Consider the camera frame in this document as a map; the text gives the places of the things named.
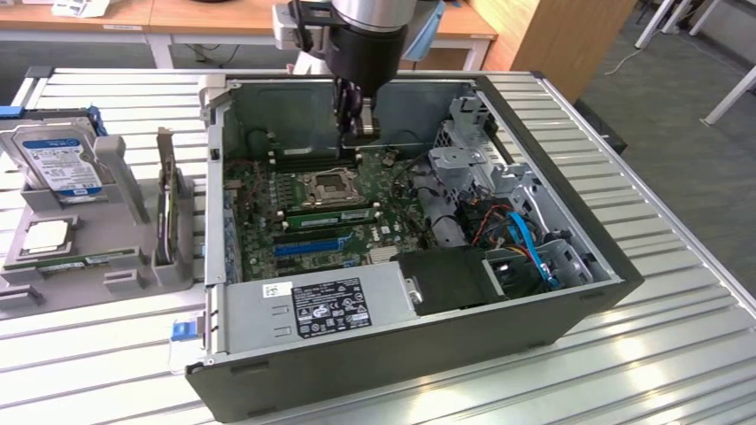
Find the green circuit board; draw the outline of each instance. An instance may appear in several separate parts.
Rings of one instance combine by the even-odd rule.
[[[314,173],[281,173],[264,163],[230,162],[224,181],[234,193],[245,281],[369,264],[368,253],[374,248],[394,246],[404,252],[434,244],[424,231],[417,199],[390,196],[394,175],[409,159],[385,166],[385,156],[384,150],[368,151],[357,168]],[[321,193],[313,196],[314,186],[308,183],[321,178],[328,189],[320,184]],[[334,191],[348,193],[349,198],[329,198]],[[324,243],[337,244],[336,250],[285,255],[298,245],[290,240],[316,240],[324,234],[329,241]]]

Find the power supply label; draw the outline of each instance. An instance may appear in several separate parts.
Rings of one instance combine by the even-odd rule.
[[[302,338],[370,326],[357,278],[292,288],[296,333]]]

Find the aluminum rail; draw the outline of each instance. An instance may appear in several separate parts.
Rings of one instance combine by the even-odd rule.
[[[16,96],[36,108],[94,104],[109,132],[124,135],[138,179],[157,171],[157,127],[178,133],[180,167],[197,183],[197,257],[206,156],[201,73],[57,69],[48,79],[25,81]],[[756,423],[750,295],[548,81],[528,73],[489,76],[646,282],[548,347],[240,423]],[[0,256],[24,206],[21,179],[8,166],[0,158]],[[198,260],[194,273],[200,280]],[[202,302],[194,285],[176,294],[1,321],[0,423],[213,423],[166,360],[170,323]]]

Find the white cable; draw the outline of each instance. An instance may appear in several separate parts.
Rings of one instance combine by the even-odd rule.
[[[685,19],[685,18],[686,18],[689,15],[692,15],[693,13],[696,13],[696,11],[697,11],[697,10],[693,10],[693,11],[688,12],[680,19],[677,19],[677,22],[681,22],[681,20]],[[626,55],[626,56],[618,61],[618,64],[616,64],[614,69],[613,69],[612,71],[609,71],[608,73],[604,73],[604,75],[612,75],[612,74],[614,74],[614,73],[618,71],[618,68],[622,67],[622,65],[625,64],[625,62],[626,62],[633,56],[638,55],[642,50],[646,49],[648,45],[650,44],[650,40],[653,40],[653,37],[654,37],[656,34],[658,34],[660,32],[661,32],[661,30],[657,29],[657,30],[654,31],[654,33],[648,37],[646,45],[642,46],[640,49],[637,49],[637,51],[634,51],[634,52],[632,52],[629,55]]]
[[[650,40],[653,40],[653,36],[654,36],[656,34],[658,34],[660,32],[661,32],[661,30],[657,29],[656,33],[653,33],[653,34],[650,35],[650,37],[648,38],[648,42],[649,42],[649,43],[650,43]],[[612,71],[609,71],[608,73],[604,73],[604,75],[612,75],[612,74],[614,74],[614,73],[618,71],[618,68],[622,67],[622,65],[625,64],[625,62],[626,62],[634,55],[638,55],[640,52],[646,49],[646,47],[648,47],[648,43],[646,43],[645,46],[642,46],[640,49],[637,49],[637,51],[634,51],[634,52],[632,52],[629,55],[626,55],[626,56],[622,58],[622,60],[618,61],[618,64],[616,64],[614,69],[613,69]]]

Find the blue hard drive label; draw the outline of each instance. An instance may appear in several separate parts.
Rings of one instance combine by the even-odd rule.
[[[69,197],[98,193],[102,183],[78,139],[33,140],[21,143],[29,165],[50,190]]]

